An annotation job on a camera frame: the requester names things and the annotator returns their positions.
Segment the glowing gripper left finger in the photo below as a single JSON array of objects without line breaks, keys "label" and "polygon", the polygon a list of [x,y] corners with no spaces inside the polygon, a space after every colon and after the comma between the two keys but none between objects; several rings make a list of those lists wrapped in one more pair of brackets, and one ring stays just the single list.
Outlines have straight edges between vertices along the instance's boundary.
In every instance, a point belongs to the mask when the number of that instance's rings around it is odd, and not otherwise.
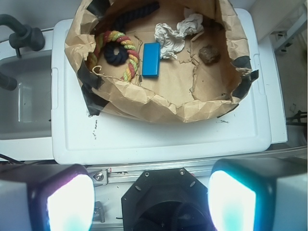
[{"label": "glowing gripper left finger", "polygon": [[93,180],[82,165],[0,167],[2,231],[88,231],[94,204]]}]

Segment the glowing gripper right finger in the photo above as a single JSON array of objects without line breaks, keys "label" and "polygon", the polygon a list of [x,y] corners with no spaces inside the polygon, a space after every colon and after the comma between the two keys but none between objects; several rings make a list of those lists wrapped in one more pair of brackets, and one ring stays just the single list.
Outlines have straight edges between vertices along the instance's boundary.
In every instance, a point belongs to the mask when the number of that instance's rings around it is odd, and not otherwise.
[{"label": "glowing gripper right finger", "polygon": [[219,231],[306,231],[308,162],[220,159],[213,165],[207,197]]}]

